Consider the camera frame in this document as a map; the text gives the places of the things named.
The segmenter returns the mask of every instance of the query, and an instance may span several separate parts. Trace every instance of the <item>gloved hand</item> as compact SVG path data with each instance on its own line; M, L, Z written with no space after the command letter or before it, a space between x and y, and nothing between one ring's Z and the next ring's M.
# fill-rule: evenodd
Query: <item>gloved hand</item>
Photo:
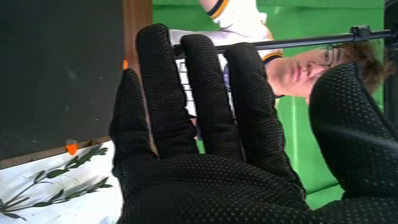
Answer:
M143 86L129 69L111 125L115 174L125 197L120 222L395 223L397 134L363 88L356 64L337 67L315 85L314 131L347 195L344 201L312 211L285 154L257 48L242 43L226 51L235 121L212 41L193 35L182 45L207 154L200 154L194 141L170 30L154 25L138 37Z

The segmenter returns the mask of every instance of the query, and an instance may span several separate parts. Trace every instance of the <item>glove finger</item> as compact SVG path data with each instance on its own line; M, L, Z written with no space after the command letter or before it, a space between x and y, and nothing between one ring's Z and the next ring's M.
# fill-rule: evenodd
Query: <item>glove finger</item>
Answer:
M139 77L132 69L127 69L123 72L118 89L111 138L116 144L116 169L122 166L123 160L132 157L141 157L143 160L155 159L150 147L143 89Z
M226 51L226 58L248 162L303 186L285 153L285 133L274 107L274 92L255 45L237 44Z
M360 66L349 63L321 77L310 102L312 126L346 198L397 197L398 135L362 75Z
M141 74L152 133L161 158L200 153L196 127L191 121L187 95L180 81L170 29L163 24L145 28L138 36Z
M207 153L244 160L216 46L203 35L186 36L182 46Z

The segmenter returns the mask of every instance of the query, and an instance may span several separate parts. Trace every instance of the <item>plant sprig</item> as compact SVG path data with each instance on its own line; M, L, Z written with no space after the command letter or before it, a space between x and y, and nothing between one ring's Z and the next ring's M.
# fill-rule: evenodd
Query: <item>plant sprig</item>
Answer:
M43 170L36 174L33 184L22 190L22 192L17 194L13 199L6 203L4 203L4 200L0 199L0 214L4 214L10 218L24 219L27 221L27 219L19 214L15 214L11 212L20 211L20 210L29 209L29 208L35 208L35 207L47 207L54 204L61 204L61 203L68 202L74 198L83 197L88 193L95 193L100 188L111 188L113 187L113 185L107 184L107 180L109 180L109 177L107 177L106 179L102 179L102 181L95 185L88 186L84 188L84 190L70 193L68 196L65 196L67 190L61 189L58 194L51 197L49 201L38 202L33 205L22 207L22 208L15 208L17 205L20 205L31 199L31 197L22 198L22 195L29 191L29 189L38 184L43 184L43 183L54 184L52 182L43 181L43 180L45 179L54 179L65 173L68 173L72 171L72 169L77 169L91 161L95 156L107 154L107 150L109 150L107 148L102 148L102 145L95 146L95 148L91 149L91 151L86 153L86 155L83 157L75 156L72 161L67 163L63 169L56 169L51 172Z

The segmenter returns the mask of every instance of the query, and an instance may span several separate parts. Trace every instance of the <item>white surface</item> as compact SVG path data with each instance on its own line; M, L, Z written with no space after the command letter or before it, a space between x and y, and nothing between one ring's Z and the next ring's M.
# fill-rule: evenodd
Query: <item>white surface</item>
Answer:
M107 183L113 184L115 187L102 188L99 192L86 194L63 204L13 212L27 218L27 222L22 219L13 219L0 215L3 224L111 224L118 222L123 198L118 179L111 173L115 157L113 142L107 142L104 147L109 148L107 155L95 156L91 162L54 178L51 180L54 184L40 184L27 191L24 195L31 197L31 200L26 201L17 208L45 201L61 189L77 188L79 190L106 177L109 177ZM79 155L84 155L90 149L91 148L79 150ZM15 197L31 185L38 172L61 167L72 158L74 156L70 154L63 154L0 170L0 198L4 201Z

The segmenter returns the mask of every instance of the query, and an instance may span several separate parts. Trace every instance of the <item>metal rod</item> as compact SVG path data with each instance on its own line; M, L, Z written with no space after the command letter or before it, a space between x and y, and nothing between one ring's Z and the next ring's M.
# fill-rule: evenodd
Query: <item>metal rod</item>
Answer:
M392 38L395 36L397 36L397 33L393 32L392 29L388 29L388 30L372 32L369 39L385 39L385 38ZM340 35L333 35L333 36L321 36L321 37L299 38L299 39L290 39L290 40L264 41L264 42L257 42L253 44L255 44L258 50L271 50L271 49L283 49L283 48L305 47L305 46L335 44L335 43L347 43L347 42L356 42L356 41L358 41L356 34L347 33L347 34L340 34ZM232 45L218 46L216 47L218 53L223 54L230 47L232 47ZM182 45L175 46L175 54L177 54L177 59L186 58Z

